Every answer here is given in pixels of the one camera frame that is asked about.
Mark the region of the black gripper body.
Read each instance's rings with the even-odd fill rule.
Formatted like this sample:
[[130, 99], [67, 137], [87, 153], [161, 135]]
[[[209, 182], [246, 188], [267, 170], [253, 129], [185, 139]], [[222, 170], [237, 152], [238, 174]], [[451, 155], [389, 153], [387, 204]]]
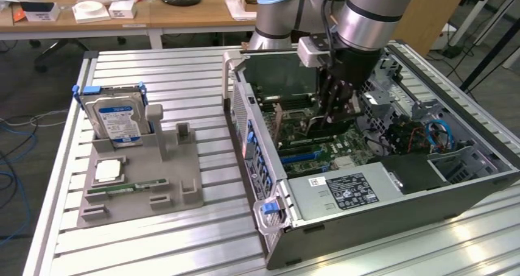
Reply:
[[358, 90], [369, 80], [381, 56], [382, 49], [375, 51], [355, 48], [338, 49], [333, 66], [326, 71], [334, 80], [345, 81]]

